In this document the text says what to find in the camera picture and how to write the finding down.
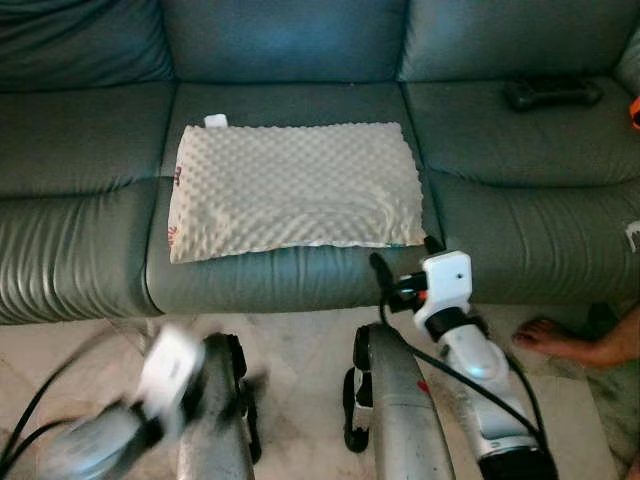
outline human foot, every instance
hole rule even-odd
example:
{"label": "human foot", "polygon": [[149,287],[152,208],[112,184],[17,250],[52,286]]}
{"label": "human foot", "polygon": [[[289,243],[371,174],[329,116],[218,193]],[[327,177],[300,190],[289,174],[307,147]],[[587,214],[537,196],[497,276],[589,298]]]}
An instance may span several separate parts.
{"label": "human foot", "polygon": [[516,345],[554,357],[568,358],[592,367],[606,366],[599,355],[597,343],[576,337],[547,318],[530,320],[513,335]]}

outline tile floor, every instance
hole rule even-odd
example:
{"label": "tile floor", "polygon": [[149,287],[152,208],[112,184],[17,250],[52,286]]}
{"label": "tile floor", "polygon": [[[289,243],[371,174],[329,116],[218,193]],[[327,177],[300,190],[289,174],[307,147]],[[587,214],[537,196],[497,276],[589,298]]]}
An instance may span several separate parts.
{"label": "tile floor", "polygon": [[[609,372],[585,371],[571,362],[522,351],[509,341],[518,324],[538,313],[553,315],[565,325],[582,328],[585,308],[483,305],[478,309],[487,319],[494,340],[517,355],[529,374],[546,418],[560,478],[621,478],[625,462],[637,448],[637,364]],[[258,480],[374,479],[373,449],[355,455],[343,445],[341,389],[344,372],[350,367],[355,330],[376,318],[375,309],[360,308],[0,327],[0,444],[36,388],[83,340],[109,325],[122,329],[128,323],[136,323],[157,329],[171,321],[199,337],[214,331],[238,335],[249,372],[268,370],[268,387],[258,404],[263,444],[263,457],[255,468]],[[394,317],[394,323],[414,344],[432,350],[430,342],[411,327],[409,315]],[[123,332],[96,349],[51,388],[27,431],[60,416],[97,413],[116,397],[132,393],[142,366],[142,348],[139,339]],[[435,387],[432,391],[457,478],[479,479],[448,397],[439,388],[440,374],[427,367],[423,371]],[[176,478],[177,451],[178,446],[156,449],[127,479]],[[35,478],[38,454],[36,446],[25,455],[10,478]]]}

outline sofa backrest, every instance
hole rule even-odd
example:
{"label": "sofa backrest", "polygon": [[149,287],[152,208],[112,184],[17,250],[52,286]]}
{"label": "sofa backrest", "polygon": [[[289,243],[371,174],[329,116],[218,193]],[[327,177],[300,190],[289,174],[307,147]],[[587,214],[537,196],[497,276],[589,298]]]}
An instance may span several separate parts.
{"label": "sofa backrest", "polygon": [[171,76],[158,0],[0,3],[0,91],[96,87]]}
{"label": "sofa backrest", "polygon": [[406,0],[162,0],[176,76],[189,82],[394,78]]}
{"label": "sofa backrest", "polygon": [[411,0],[402,81],[609,72],[639,0]]}

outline orange object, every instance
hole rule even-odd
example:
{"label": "orange object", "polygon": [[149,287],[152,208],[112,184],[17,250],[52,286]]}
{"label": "orange object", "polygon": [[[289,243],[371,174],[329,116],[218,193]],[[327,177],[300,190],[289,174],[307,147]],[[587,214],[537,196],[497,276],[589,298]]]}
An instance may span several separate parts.
{"label": "orange object", "polygon": [[636,101],[631,104],[629,113],[631,114],[631,125],[636,130],[640,130],[640,97],[636,98]]}

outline floor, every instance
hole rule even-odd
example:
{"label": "floor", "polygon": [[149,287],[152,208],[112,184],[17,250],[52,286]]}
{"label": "floor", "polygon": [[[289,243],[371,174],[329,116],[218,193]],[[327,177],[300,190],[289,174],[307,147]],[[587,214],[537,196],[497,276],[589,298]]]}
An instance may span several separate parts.
{"label": "floor", "polygon": [[[494,341],[518,357],[532,381],[560,478],[622,478],[638,445],[637,363],[608,372],[587,371],[572,362],[522,351],[509,341],[518,324],[539,313],[552,315],[577,330],[587,328],[583,307],[482,305],[478,310],[489,323]],[[258,480],[374,479],[373,449],[356,455],[344,447],[340,402],[355,330],[376,318],[375,309],[359,308],[0,327],[0,444],[36,388],[83,340],[109,326],[122,331],[60,378],[44,397],[27,431],[61,416],[97,413],[113,399],[132,393],[144,345],[127,333],[125,326],[134,323],[155,330],[164,322],[173,322],[199,337],[215,331],[237,334],[249,372],[268,371],[268,387],[258,404],[263,443],[263,457],[255,467]],[[430,342],[413,329],[409,315],[397,315],[393,321],[412,343],[433,351]],[[432,386],[457,478],[480,479],[449,398],[439,388],[442,377],[421,367]],[[28,451],[10,478],[35,478],[43,444],[46,439]],[[156,449],[126,478],[176,478],[178,449],[178,445]]]}

